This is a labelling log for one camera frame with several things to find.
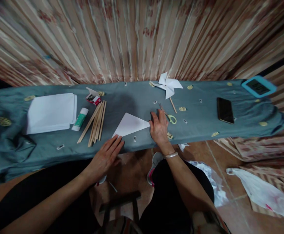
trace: black pants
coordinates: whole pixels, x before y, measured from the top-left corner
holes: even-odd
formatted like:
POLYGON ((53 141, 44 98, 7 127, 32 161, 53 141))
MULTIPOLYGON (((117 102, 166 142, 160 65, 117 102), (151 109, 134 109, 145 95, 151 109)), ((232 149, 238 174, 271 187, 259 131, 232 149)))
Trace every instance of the black pants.
MULTIPOLYGON (((66 162, 30 175, 0 202, 0 230, 74 179, 91 159, 66 162)), ((214 202, 212 186, 203 171, 185 162, 214 202)), ((166 160, 155 168, 155 191, 142 214, 143 233, 188 233, 191 218, 183 204, 166 160)), ((47 229, 46 233, 93 233, 100 228, 86 190, 47 229)))

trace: bundle of wooden sticks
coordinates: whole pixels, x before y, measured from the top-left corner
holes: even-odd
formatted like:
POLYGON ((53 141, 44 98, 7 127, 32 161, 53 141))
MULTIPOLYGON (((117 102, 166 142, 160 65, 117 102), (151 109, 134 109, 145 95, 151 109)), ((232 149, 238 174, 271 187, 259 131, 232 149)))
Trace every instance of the bundle of wooden sticks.
POLYGON ((92 122, 93 122, 93 126, 91 130, 88 147, 91 147, 93 142, 96 143, 96 140, 99 140, 99 141, 101 140, 102 129, 103 129, 103 124, 104 124, 105 109, 106 109, 106 101, 103 101, 97 105, 91 119, 89 120, 86 128, 84 129, 83 133, 81 134, 77 142, 78 144, 81 143, 81 141, 83 140, 92 122))

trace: bracelet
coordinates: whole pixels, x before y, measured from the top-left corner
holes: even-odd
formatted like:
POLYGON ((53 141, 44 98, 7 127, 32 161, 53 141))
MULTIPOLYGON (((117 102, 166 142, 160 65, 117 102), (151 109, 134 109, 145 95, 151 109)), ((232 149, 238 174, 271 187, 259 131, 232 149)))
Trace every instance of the bracelet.
POLYGON ((174 153, 172 153, 172 154, 164 155, 163 157, 164 157, 165 159, 167 159, 167 158, 172 158, 172 157, 177 156, 177 155, 178 155, 178 152, 174 152, 174 153))

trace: sneaker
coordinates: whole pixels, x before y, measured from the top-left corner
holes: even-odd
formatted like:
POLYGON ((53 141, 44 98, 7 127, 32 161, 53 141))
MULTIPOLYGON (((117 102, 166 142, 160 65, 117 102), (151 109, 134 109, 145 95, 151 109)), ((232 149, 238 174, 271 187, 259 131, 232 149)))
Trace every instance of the sneaker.
POLYGON ((152 174, 153 171, 155 170, 155 167, 164 159, 164 157, 162 156, 162 153, 160 152, 156 152, 153 156, 153 163, 152 163, 152 167, 149 170, 148 174, 147 174, 147 182, 154 187, 154 183, 152 180, 152 174))

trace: pinwheel stick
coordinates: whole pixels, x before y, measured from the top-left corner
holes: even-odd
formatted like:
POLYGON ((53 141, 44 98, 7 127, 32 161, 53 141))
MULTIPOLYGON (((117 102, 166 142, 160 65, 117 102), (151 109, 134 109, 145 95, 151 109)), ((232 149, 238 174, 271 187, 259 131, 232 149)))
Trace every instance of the pinwheel stick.
POLYGON ((171 104, 172 104, 172 106, 173 106, 174 112, 175 112, 175 113, 177 113, 177 111, 176 111, 176 109, 175 109, 175 107, 174 107, 174 104, 173 104, 173 102, 172 102, 172 99, 171 99, 171 98, 170 98, 170 102, 171 102, 171 104))

